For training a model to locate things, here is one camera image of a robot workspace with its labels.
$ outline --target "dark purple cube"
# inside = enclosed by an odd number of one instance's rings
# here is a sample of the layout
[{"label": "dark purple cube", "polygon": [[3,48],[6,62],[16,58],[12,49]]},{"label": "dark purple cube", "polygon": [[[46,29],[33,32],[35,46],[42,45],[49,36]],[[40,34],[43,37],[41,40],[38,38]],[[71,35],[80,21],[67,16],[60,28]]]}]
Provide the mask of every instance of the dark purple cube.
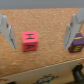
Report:
[{"label": "dark purple cube", "polygon": [[81,33],[77,33],[68,50],[70,53],[80,52],[83,46],[84,46],[83,35]]}]

